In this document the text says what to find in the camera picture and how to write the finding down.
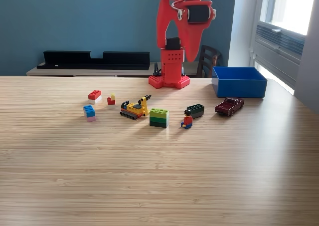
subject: chair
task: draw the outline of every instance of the chair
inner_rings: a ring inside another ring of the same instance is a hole
[[[218,50],[210,46],[203,45],[200,50],[196,77],[202,78],[204,71],[205,78],[210,78],[213,74],[213,67],[217,66],[217,62],[220,58],[221,54]]]

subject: dark green lego brick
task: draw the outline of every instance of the dark green lego brick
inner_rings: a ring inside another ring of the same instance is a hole
[[[150,117],[150,122],[156,122],[156,123],[163,123],[166,124],[169,121],[169,118],[163,119],[163,118],[156,118],[156,117]]]
[[[192,114],[191,116],[192,116],[193,119],[196,119],[196,118],[199,118],[199,117],[201,117],[203,115],[204,115],[204,111],[196,113],[196,114]]]
[[[160,127],[160,128],[167,128],[168,127],[168,123],[164,124],[164,123],[157,123],[157,122],[150,121],[150,126],[155,126],[155,127]]]
[[[201,104],[197,104],[197,105],[189,106],[187,109],[191,111],[191,114],[193,116],[193,114],[204,112],[205,107]]]
[[[152,109],[150,111],[150,117],[166,119],[169,117],[169,111],[161,109]]]

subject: red robot arm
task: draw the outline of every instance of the red robot arm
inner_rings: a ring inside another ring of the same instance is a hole
[[[162,76],[151,76],[149,83],[155,88],[183,88],[190,83],[187,76],[181,75],[184,51],[187,59],[193,62],[199,51],[202,33],[216,18],[212,1],[202,0],[160,0],[157,18],[158,47],[161,49]],[[174,20],[178,36],[166,38],[169,23]]]

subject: window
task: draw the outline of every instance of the window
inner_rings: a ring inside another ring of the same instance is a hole
[[[314,0],[263,0],[260,20],[307,34]]]
[[[225,102],[226,102],[226,103],[229,103],[229,104],[232,104],[232,105],[235,105],[235,104],[236,104],[235,101],[230,100],[230,99],[225,100]]]
[[[257,0],[250,66],[294,90],[314,0]]]

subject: white wall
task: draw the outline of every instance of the white wall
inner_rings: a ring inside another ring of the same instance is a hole
[[[228,66],[249,66],[257,0],[235,0]]]
[[[319,114],[319,0],[314,2],[295,96]]]

